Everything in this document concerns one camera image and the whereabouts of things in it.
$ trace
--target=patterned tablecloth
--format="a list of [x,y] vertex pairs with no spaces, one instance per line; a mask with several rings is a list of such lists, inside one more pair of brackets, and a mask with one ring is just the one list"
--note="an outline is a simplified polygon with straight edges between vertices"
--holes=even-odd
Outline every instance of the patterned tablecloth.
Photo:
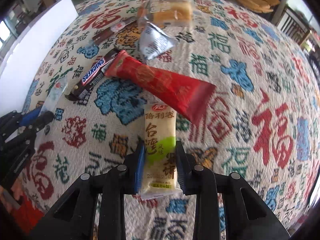
[[[24,111],[42,104],[59,78],[66,93],[113,44],[138,58],[136,25],[100,46],[97,33],[136,15],[147,0],[88,0],[40,66]],[[148,62],[216,85],[206,116],[195,126],[178,115],[177,138],[216,173],[239,172],[286,226],[304,210],[319,168],[320,93],[299,46],[258,15],[223,0],[195,0],[205,20],[166,27],[179,42]],[[83,172],[107,172],[144,138],[143,105],[157,99],[127,80],[103,78],[85,100],[61,97],[55,120],[23,171],[27,195],[48,210]],[[220,225],[225,222],[220,203]],[[127,239],[191,239],[195,196],[150,201],[125,196]]]

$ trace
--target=snickers logo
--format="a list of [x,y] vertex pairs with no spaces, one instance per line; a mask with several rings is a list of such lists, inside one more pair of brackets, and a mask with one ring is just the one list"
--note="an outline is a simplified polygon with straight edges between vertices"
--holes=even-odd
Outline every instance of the snickers logo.
[[103,66],[105,65],[107,62],[105,61],[104,57],[99,60],[96,64],[94,64],[92,66],[92,68],[87,72],[87,74],[85,74],[82,78],[82,84],[86,84],[88,82],[88,80],[90,80],[91,76],[94,76],[95,73],[97,73],[97,71]]

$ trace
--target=red cloth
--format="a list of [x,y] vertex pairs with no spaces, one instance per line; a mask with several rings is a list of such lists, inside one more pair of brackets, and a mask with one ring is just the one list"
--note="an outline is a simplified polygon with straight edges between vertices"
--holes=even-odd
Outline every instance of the red cloth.
[[23,203],[18,210],[13,209],[11,215],[25,234],[43,217],[43,213],[37,208],[32,207],[32,202],[23,194]]

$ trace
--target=red oval logo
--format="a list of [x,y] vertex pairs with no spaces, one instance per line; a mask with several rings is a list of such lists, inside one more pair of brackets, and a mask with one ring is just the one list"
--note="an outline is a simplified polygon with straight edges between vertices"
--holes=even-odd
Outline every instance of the red oval logo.
[[156,112],[159,112],[159,111],[162,111],[162,110],[166,109],[167,107],[168,107],[167,105],[155,104],[155,105],[152,106],[152,110],[156,111]]

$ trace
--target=packaged bread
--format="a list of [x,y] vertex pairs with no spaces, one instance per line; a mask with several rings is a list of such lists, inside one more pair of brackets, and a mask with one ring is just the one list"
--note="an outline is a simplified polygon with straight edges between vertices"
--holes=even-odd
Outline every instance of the packaged bread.
[[145,105],[145,163],[140,189],[143,200],[182,192],[175,146],[177,112],[164,104]]
[[193,19],[193,0],[149,0],[138,12],[138,25],[146,22],[164,25],[189,26]]

